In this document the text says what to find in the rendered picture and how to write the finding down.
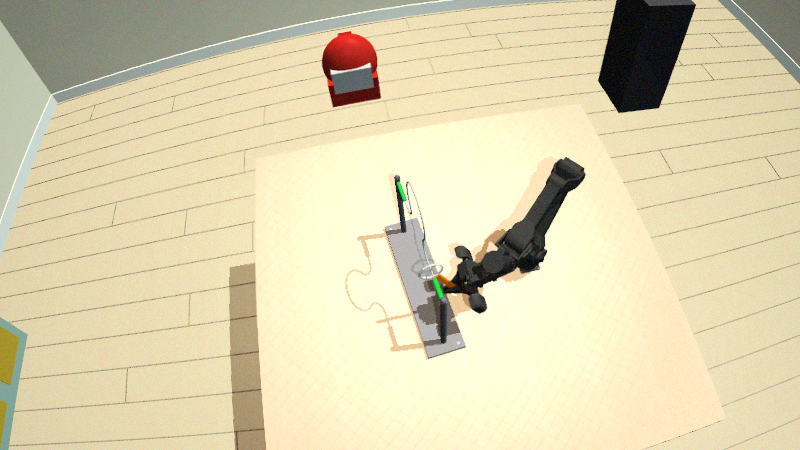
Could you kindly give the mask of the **orange handle with grey loop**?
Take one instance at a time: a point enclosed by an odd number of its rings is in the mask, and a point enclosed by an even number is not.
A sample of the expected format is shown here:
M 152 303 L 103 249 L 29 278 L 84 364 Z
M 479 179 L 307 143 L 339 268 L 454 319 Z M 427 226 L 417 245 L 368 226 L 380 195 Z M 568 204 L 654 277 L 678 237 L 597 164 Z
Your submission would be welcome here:
M 443 282 L 443 283 L 444 283 L 444 284 L 446 284 L 446 285 L 447 285 L 447 287 L 449 287 L 449 288 L 451 288 L 451 287 L 453 287 L 453 286 L 456 286 L 456 285 L 455 285 L 454 283 L 452 283 L 452 282 L 451 282 L 449 279 L 446 279 L 445 277 L 443 277 L 443 276 L 441 275 L 441 273 L 444 271 L 444 266 L 443 266 L 443 265 L 441 265 L 441 264 L 431 264 L 431 265 L 428 265 L 428 266 L 424 267 L 424 268 L 423 268 L 423 269 L 421 269 L 421 271 L 419 272 L 419 278 L 421 278 L 421 279 L 423 279 L 423 280 L 432 279 L 432 278 L 433 278 L 433 276 L 430 276 L 430 277 L 422 277 L 422 276 L 421 276 L 421 273 L 422 273 L 424 270 L 428 269 L 429 267 L 433 267 L 433 266 L 440 266 L 440 267 L 441 267 L 441 271 L 440 271 L 439 273 L 437 273 L 437 274 L 435 274 L 435 275 L 434 275 L 434 277 L 435 277 L 435 278 L 436 278 L 438 281 L 440 281 L 440 282 Z

